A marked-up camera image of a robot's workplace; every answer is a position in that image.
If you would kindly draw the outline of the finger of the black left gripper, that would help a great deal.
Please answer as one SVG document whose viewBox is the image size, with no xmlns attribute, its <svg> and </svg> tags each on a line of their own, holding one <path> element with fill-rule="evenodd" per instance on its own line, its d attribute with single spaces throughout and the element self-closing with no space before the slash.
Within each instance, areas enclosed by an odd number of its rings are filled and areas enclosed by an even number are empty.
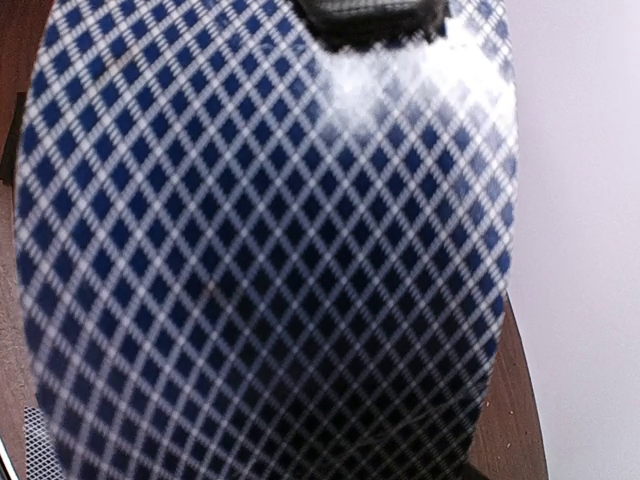
<svg viewBox="0 0 640 480">
<path fill-rule="evenodd" d="M 446 35 L 450 3 L 440 0 L 297 0 L 296 15 L 327 51 L 397 48 Z"/>
</svg>

